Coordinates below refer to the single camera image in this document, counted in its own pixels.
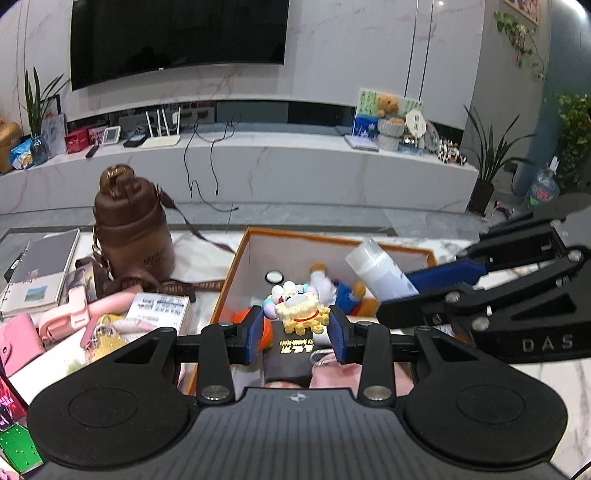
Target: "red box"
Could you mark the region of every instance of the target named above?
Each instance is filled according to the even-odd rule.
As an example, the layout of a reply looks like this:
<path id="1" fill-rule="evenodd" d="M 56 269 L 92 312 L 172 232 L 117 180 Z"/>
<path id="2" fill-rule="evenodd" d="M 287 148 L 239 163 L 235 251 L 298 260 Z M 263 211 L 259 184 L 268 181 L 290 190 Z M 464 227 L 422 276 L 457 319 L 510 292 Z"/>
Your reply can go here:
<path id="1" fill-rule="evenodd" d="M 79 128 L 66 135 L 66 151 L 77 153 L 90 145 L 88 140 L 88 128 Z"/>

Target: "blue gripper pad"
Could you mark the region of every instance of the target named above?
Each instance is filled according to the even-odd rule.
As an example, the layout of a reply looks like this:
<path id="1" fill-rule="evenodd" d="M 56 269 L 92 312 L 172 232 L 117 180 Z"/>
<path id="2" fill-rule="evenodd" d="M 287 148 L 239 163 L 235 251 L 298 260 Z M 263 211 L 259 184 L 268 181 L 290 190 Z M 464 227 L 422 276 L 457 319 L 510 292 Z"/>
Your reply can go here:
<path id="1" fill-rule="evenodd" d="M 487 273 L 484 265 L 476 264 L 469 259 L 461 259 L 408 273 L 407 278 L 419 293 L 428 293 L 458 283 L 476 285 L 480 277 Z"/>
<path id="2" fill-rule="evenodd" d="M 243 344 L 242 365 L 250 365 L 258 353 L 264 327 L 264 314 L 260 306 L 252 307 L 241 324 L 238 325 L 237 342 Z"/>
<path id="3" fill-rule="evenodd" d="M 337 361 L 340 364 L 355 363 L 357 351 L 353 324 L 341 309 L 335 305 L 330 307 L 329 324 L 326 330 Z"/>

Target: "potted plant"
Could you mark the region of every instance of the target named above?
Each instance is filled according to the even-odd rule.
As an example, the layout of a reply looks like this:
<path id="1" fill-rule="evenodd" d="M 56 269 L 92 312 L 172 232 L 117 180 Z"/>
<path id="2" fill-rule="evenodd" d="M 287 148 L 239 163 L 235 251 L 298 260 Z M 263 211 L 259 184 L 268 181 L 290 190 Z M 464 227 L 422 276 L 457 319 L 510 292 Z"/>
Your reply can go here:
<path id="1" fill-rule="evenodd" d="M 28 70 L 25 71 L 25 101 L 27 105 L 21 106 L 27 111 L 32 138 L 31 155 L 35 165 L 45 163 L 49 156 L 49 148 L 45 139 L 41 136 L 41 122 L 43 122 L 43 118 L 55 95 L 69 82 L 69 80 L 66 80 L 58 86 L 63 76 L 64 74 L 61 74 L 59 77 L 54 78 L 41 91 L 37 69 L 33 67 L 33 78 L 35 81 L 35 92 L 33 92 L 31 82 L 29 81 L 29 72 Z"/>
<path id="2" fill-rule="evenodd" d="M 480 213 L 482 216 L 484 216 L 488 202 L 490 202 L 492 193 L 495 191 L 495 188 L 492 185 L 492 180 L 495 178 L 495 175 L 501 169 L 501 167 L 507 162 L 511 161 L 519 161 L 530 165 L 533 164 L 533 162 L 527 158 L 508 157 L 507 154 L 509 153 L 511 147 L 518 141 L 523 140 L 524 138 L 533 137 L 535 134 L 523 135 L 522 137 L 514 138 L 511 141 L 506 140 L 509 130 L 511 130 L 511 128 L 515 125 L 515 123 L 517 123 L 517 120 L 519 119 L 519 115 L 517 115 L 509 127 L 507 127 L 507 130 L 505 130 L 505 133 L 501 137 L 499 143 L 495 145 L 492 125 L 487 136 L 484 125 L 482 124 L 482 120 L 480 119 L 476 109 L 474 110 L 474 114 L 472 114 L 466 106 L 464 106 L 464 108 L 468 113 L 470 123 L 472 123 L 472 126 L 478 134 L 478 140 L 480 142 L 480 151 L 468 147 L 468 150 L 471 150 L 476 154 L 479 166 L 478 179 L 476 180 L 476 185 L 474 186 L 472 197 L 470 198 L 470 203 L 468 203 L 468 210 L 471 212 Z"/>

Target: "green plant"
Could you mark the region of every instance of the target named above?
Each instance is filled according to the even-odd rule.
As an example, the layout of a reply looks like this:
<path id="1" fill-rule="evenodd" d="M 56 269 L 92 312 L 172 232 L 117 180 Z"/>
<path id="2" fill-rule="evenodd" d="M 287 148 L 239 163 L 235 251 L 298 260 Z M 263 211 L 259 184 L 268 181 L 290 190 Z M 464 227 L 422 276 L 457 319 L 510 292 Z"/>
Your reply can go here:
<path id="1" fill-rule="evenodd" d="M 59 77 L 54 78 L 49 84 L 41 91 L 39 86 L 39 76 L 37 75 L 37 69 L 33 67 L 33 78 L 35 81 L 35 93 L 31 88 L 31 82 L 29 81 L 29 72 L 25 71 L 25 100 L 27 105 L 21 105 L 26 111 L 29 119 L 29 127 L 31 128 L 31 135 L 36 137 L 41 135 L 41 122 L 45 116 L 47 109 L 55 95 L 64 88 L 69 80 L 63 82 L 59 87 L 57 86 L 63 78 L 62 73 Z"/>
<path id="2" fill-rule="evenodd" d="M 492 125 L 488 133 L 488 137 L 486 136 L 486 131 L 484 129 L 484 125 L 482 124 L 482 120 L 480 119 L 480 115 L 476 109 L 474 109 L 474 114 L 466 105 L 464 105 L 466 112 L 468 113 L 468 118 L 470 119 L 470 123 L 476 129 L 476 133 L 478 134 L 478 140 L 480 141 L 480 152 L 476 151 L 474 148 L 468 147 L 468 150 L 473 151 L 476 154 L 476 158 L 478 158 L 478 165 L 480 167 L 480 172 L 478 174 L 478 178 L 482 183 L 492 184 L 492 179 L 495 178 L 496 173 L 501 169 L 503 165 L 510 161 L 519 161 L 522 163 L 533 164 L 527 158 L 522 157 L 508 157 L 507 154 L 513 145 L 515 145 L 519 140 L 523 140 L 524 138 L 533 137 L 535 134 L 523 135 L 522 137 L 517 137 L 510 142 L 505 140 L 507 133 L 509 130 L 513 128 L 513 125 L 519 119 L 519 115 L 515 117 L 515 119 L 511 122 L 505 133 L 501 137 L 498 145 L 495 147 L 495 138 L 494 133 L 492 131 Z"/>
<path id="3" fill-rule="evenodd" d="M 567 92 L 557 102 L 562 131 L 556 177 L 560 193 L 576 192 L 583 186 L 580 172 L 591 146 L 591 98 Z"/>
<path id="4" fill-rule="evenodd" d="M 536 78 L 545 82 L 546 80 L 546 65 L 544 59 L 540 55 L 540 51 L 538 50 L 538 45 L 535 44 L 534 35 L 537 32 L 535 27 L 526 27 L 524 24 L 519 23 L 517 17 L 508 14 L 506 12 L 495 12 L 494 14 L 495 21 L 496 21 L 496 29 L 499 32 L 505 32 L 505 35 L 511 42 L 511 46 L 517 52 L 515 56 L 515 62 L 519 68 L 523 65 L 523 57 L 531 55 L 534 53 L 538 57 L 539 61 L 535 61 L 531 63 L 531 68 L 534 70 L 534 74 Z M 533 48 L 525 47 L 526 41 L 532 44 Z"/>

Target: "white device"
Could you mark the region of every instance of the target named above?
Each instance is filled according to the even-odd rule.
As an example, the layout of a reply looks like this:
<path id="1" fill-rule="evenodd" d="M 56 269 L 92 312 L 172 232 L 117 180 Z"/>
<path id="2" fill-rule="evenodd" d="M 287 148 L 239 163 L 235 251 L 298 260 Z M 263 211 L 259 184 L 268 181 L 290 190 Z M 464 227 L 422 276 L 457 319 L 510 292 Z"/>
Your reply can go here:
<path id="1" fill-rule="evenodd" d="M 119 137 L 121 136 L 121 127 L 109 127 L 105 128 L 103 132 L 103 145 L 115 145 L 119 143 Z"/>
<path id="2" fill-rule="evenodd" d="M 181 140 L 180 135 L 180 128 L 181 122 L 177 122 L 177 134 L 171 135 L 168 130 L 168 122 L 166 120 L 166 116 L 164 115 L 164 110 L 162 110 L 162 116 L 164 118 L 164 126 L 166 127 L 167 135 L 160 134 L 160 110 L 158 110 L 158 136 L 155 137 L 152 133 L 152 128 L 150 127 L 150 138 L 148 138 L 144 143 L 142 143 L 139 147 L 140 148 L 155 148 L 155 147 L 172 147 L 176 145 Z M 181 117 L 181 109 L 178 109 L 177 118 L 180 119 Z"/>
<path id="3" fill-rule="evenodd" d="M 379 147 L 368 137 L 345 135 L 345 141 L 355 150 L 367 150 L 372 152 L 377 152 L 379 150 Z"/>

